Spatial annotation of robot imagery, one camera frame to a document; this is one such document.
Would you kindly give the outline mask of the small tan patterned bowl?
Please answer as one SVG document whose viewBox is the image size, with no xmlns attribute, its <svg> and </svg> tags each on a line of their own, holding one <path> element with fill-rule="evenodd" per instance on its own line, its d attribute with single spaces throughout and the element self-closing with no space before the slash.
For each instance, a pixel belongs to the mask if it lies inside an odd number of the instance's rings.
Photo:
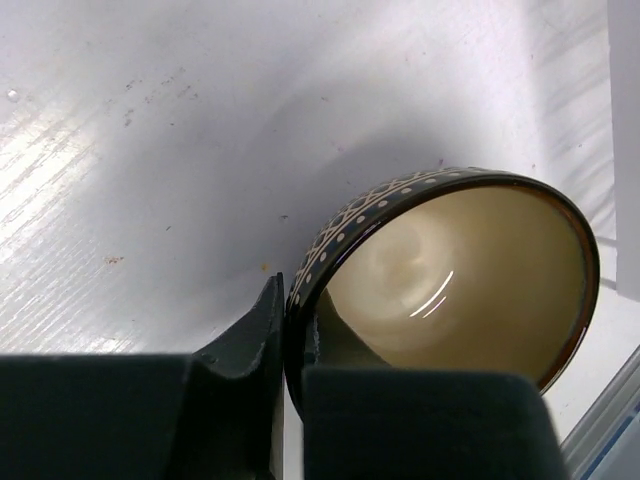
<svg viewBox="0 0 640 480">
<path fill-rule="evenodd" d="M 292 402 L 313 361 L 509 373 L 545 392 L 583 342 L 599 280 L 589 222 L 544 182 L 476 167 L 383 182 L 321 227 L 294 275 Z"/>
</svg>

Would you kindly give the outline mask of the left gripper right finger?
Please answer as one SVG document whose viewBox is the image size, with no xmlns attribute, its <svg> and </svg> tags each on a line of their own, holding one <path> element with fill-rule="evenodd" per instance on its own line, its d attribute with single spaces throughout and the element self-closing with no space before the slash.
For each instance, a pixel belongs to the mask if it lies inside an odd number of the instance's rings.
<svg viewBox="0 0 640 480">
<path fill-rule="evenodd" d="M 299 387 L 307 479 L 566 479 L 538 389 L 521 376 L 348 368 L 305 328 Z"/>
</svg>

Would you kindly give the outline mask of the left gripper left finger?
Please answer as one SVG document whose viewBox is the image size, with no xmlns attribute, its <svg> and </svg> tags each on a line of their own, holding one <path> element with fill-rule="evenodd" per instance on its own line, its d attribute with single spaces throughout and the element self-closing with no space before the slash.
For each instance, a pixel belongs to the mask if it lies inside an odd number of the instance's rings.
<svg viewBox="0 0 640 480">
<path fill-rule="evenodd" d="M 270 479 L 284 287 L 193 353 L 5 355 L 5 479 Z"/>
</svg>

